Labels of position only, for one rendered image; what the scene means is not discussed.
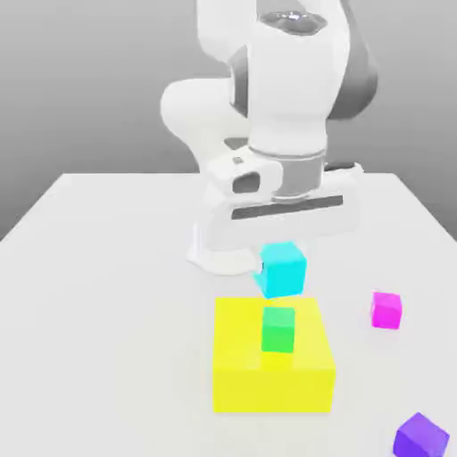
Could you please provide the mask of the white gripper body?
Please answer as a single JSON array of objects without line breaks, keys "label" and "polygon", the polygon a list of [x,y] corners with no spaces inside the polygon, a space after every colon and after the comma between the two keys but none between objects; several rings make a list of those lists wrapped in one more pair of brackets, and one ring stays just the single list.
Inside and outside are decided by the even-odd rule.
[{"label": "white gripper body", "polygon": [[351,231],[360,219],[362,177],[362,170],[327,170],[321,187],[301,202],[226,209],[212,222],[212,244],[249,246]]}]

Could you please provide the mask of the small cyan cube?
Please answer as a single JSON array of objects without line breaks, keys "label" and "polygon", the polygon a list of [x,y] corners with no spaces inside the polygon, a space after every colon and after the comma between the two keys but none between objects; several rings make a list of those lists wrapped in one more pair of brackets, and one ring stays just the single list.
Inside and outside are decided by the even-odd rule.
[{"label": "small cyan cube", "polygon": [[293,242],[265,245],[260,252],[262,269],[254,279],[267,299],[303,292],[307,259]]}]

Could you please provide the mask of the small green cube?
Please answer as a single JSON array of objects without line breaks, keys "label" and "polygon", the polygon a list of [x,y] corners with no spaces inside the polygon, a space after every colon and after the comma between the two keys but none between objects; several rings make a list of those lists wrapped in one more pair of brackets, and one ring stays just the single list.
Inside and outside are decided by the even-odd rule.
[{"label": "small green cube", "polygon": [[292,353],[295,344],[295,309],[266,306],[262,312],[262,350]]}]

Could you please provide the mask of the small magenta cube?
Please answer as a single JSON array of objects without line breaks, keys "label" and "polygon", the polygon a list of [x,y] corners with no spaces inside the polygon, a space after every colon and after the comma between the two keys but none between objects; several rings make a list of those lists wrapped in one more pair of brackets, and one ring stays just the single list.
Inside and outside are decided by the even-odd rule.
[{"label": "small magenta cube", "polygon": [[402,315],[401,296],[379,291],[372,294],[370,317],[373,327],[399,329]]}]

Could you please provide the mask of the small purple cube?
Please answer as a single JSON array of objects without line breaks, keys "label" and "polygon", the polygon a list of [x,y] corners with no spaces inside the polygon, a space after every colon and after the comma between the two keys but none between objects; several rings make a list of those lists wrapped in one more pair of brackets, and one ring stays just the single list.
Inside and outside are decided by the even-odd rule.
[{"label": "small purple cube", "polygon": [[399,427],[395,434],[395,457],[444,457],[450,435],[416,412]]}]

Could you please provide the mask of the large yellow box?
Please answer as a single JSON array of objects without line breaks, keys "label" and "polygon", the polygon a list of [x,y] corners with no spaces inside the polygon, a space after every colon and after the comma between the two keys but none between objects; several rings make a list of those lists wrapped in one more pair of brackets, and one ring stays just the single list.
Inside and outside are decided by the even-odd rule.
[{"label": "large yellow box", "polygon": [[[272,317],[294,317],[294,349],[264,351]],[[336,365],[320,309],[310,297],[218,297],[212,404],[216,412],[329,412]]]}]

